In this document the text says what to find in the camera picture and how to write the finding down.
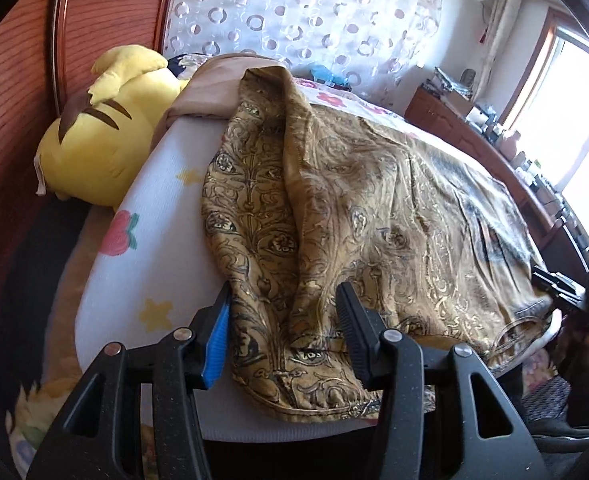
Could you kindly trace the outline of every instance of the curtain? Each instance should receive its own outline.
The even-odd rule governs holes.
[[[440,18],[441,0],[171,0],[164,55],[254,52],[295,75],[321,64],[391,107]]]
[[[487,34],[485,35],[483,65],[481,67],[481,73],[477,77],[473,87],[473,101],[485,93],[490,77],[492,76],[492,67],[505,47],[507,39],[510,37],[520,7],[521,0],[494,1]]]

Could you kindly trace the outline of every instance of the fluffy plush toy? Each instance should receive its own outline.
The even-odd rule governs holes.
[[[118,208],[150,152],[154,127],[187,84],[161,54],[119,46],[92,67],[97,80],[71,97],[34,157],[37,194]]]

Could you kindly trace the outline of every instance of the white wall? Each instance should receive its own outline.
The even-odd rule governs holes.
[[[439,30],[430,45],[417,56],[424,67],[412,66],[404,75],[394,96],[394,111],[403,114],[418,86],[432,76],[435,66],[453,78],[460,78],[466,68],[479,71],[483,45],[479,43],[485,24],[483,4],[472,0],[443,0]],[[486,19],[489,19],[491,3],[485,2]]]
[[[521,3],[512,33],[495,61],[489,86],[481,98],[499,114],[510,101],[525,72],[539,41],[548,9],[549,2],[544,0],[523,0]]]

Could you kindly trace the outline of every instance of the brown fabric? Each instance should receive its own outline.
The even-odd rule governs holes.
[[[182,115],[229,119],[239,106],[239,81],[249,68],[281,64],[258,54],[223,54],[203,63],[154,129],[150,151]]]
[[[379,124],[310,106],[287,70],[249,70],[204,181],[207,238],[234,291],[233,369],[290,420],[373,415],[334,306],[353,283],[388,326],[494,369],[544,329],[541,262],[505,187]]]
[[[65,265],[46,333],[42,383],[81,377],[74,344],[74,324],[98,248],[113,217],[112,208],[92,206]]]

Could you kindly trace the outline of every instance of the white tag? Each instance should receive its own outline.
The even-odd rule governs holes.
[[[39,181],[39,186],[36,188],[36,194],[43,196],[46,194],[46,179],[44,178],[44,171],[41,169],[41,156],[37,153],[34,156],[34,170],[36,171],[36,179]]]

